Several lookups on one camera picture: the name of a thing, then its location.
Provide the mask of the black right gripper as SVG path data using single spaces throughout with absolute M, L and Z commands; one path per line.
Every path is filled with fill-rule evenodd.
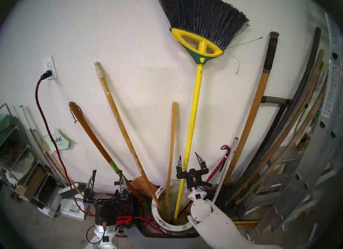
M 187 182 L 187 189 L 191 189 L 194 187 L 203 187 L 203 186 L 212 188 L 213 185 L 211 183 L 205 182 L 202 180 L 202 175 L 209 173 L 206 162 L 202 159 L 202 157 L 198 153 L 195 152 L 195 155 L 200 165 L 200 170 L 195 170 L 194 168 L 191 168 L 189 171 L 183 171 L 181 155 L 180 155 L 177 166 L 176 166 L 177 179 L 185 179 Z

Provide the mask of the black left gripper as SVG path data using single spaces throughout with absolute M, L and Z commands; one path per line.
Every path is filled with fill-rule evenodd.
M 94 190 L 96 172 L 97 170 L 92 171 L 92 175 L 86 184 L 84 204 L 94 205 L 96 225 L 103 226 L 104 222 L 106 226 L 116 225 L 119 218 L 129 216 L 129 198 L 121 198 L 118 190 L 113 198 L 94 198 L 92 190 Z M 125 190 L 126 178 L 122 170 L 119 170 L 118 176 L 119 181 L 115 181 L 115 186 L 119 186 L 120 190 Z

